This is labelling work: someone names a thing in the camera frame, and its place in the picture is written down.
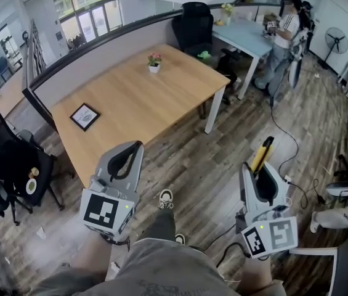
wooden floor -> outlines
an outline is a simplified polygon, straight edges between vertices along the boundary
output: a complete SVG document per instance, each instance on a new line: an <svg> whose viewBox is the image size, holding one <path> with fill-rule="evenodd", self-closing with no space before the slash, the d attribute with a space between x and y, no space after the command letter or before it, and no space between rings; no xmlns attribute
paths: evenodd
<svg viewBox="0 0 348 296"><path fill-rule="evenodd" d="M336 77L320 71L315 63L313 57L306 58L295 91L285 81L273 115L277 123L296 138L299 146L297 157L283 165L281 173L290 176L292 182L305 190L310 189L317 178L318 190L327 198L324 186L333 180L333 172L339 166L337 156L348 153L348 99L336 86ZM187 237L189 245L205 248L235 223L234 216L240 207L235 187L239 165L251 161L268 136L275 137L275 151L269 162L276 169L294 155L295 142L273 124L269 101L262 93L249 88L242 101L235 97L232 100L230 106L221 107L211 134L204 133L205 121L194 112L147 146L138 188L142 199L127 227L132 242L152 222L158 210L159 192L170 188L174 193L177 232ZM34 126L34 132L40 133L47 151L58 155L63 167L71 167L59 136L46 126L36 127L22 113L26 112L19 110L17 117L12 116L13 123L18 120L15 127ZM53 187L65 202L63 212L58 211L51 196L46 194L41 207L35 208L32 215L18 209L22 221L19 227L12 224L10 211L4 219L0 218L0 286L27 293L61 262L70 261L84 242L88 230L77 216L80 180L63 178ZM300 246L333 247L342 243L348 231L309 232L310 214L325 208L317 205L314 192L308 195L309 204L303 210L301 191L294 187L289 190L293 201L291 209L297 214ZM44 240L36 234L40 227L47 236ZM217 263L224 248L237 240L240 236L232 230L206 254ZM113 260L121 264L125 254L125 247L115 246ZM243 262L241 252L233 249L219 271L226 280L238 281ZM330 283L331 260L281 253L273 258L273 274L285 282L288 295L315 295L315 290L321 291L323 285Z"/></svg>

